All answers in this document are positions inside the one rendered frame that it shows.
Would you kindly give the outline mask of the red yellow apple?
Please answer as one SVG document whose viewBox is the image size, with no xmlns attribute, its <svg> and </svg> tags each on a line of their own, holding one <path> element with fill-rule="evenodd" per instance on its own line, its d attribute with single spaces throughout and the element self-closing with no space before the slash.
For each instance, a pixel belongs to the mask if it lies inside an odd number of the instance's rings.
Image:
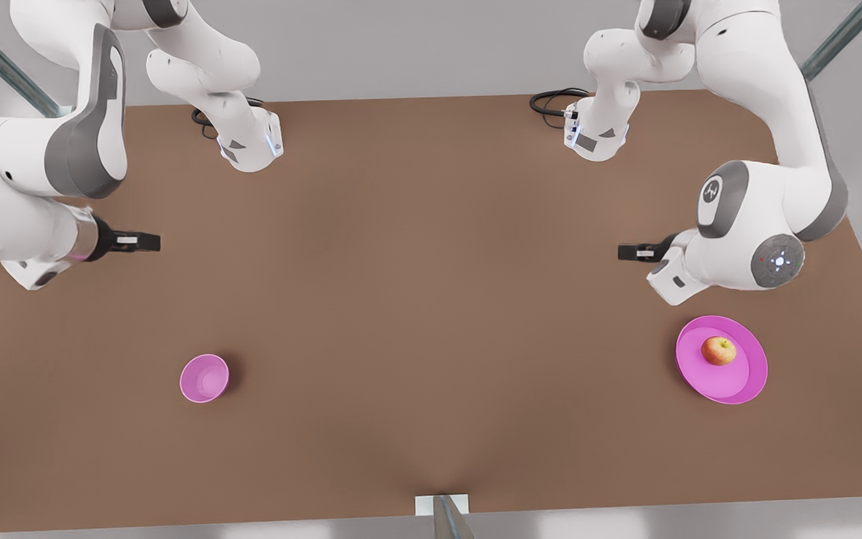
<svg viewBox="0 0 862 539">
<path fill-rule="evenodd" d="M 738 357 L 738 349 L 729 338 L 712 335 L 700 346 L 702 358 L 710 365 L 725 366 L 732 364 Z"/>
</svg>

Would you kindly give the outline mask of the pink plate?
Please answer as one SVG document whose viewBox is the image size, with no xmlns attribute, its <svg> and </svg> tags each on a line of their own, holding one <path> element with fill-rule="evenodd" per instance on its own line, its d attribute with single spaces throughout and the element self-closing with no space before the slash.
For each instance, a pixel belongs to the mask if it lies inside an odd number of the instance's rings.
<svg viewBox="0 0 862 539">
<path fill-rule="evenodd" d="M 713 365 L 701 347 L 708 338 L 731 341 L 736 357 L 728 365 Z M 675 344 L 675 362 L 684 381 L 699 395 L 725 405 L 752 401 L 768 379 L 768 361 L 756 336 L 721 315 L 701 315 L 681 328 Z"/>
</svg>

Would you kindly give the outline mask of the pink bowl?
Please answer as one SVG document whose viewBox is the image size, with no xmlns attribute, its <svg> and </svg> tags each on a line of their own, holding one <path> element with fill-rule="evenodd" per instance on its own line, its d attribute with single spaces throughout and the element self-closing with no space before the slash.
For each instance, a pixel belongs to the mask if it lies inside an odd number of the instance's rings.
<svg viewBox="0 0 862 539">
<path fill-rule="evenodd" d="M 229 366 L 222 357 L 203 354 L 184 366 L 179 376 L 179 389 L 189 402 L 204 404 L 222 395 L 229 379 Z"/>
</svg>

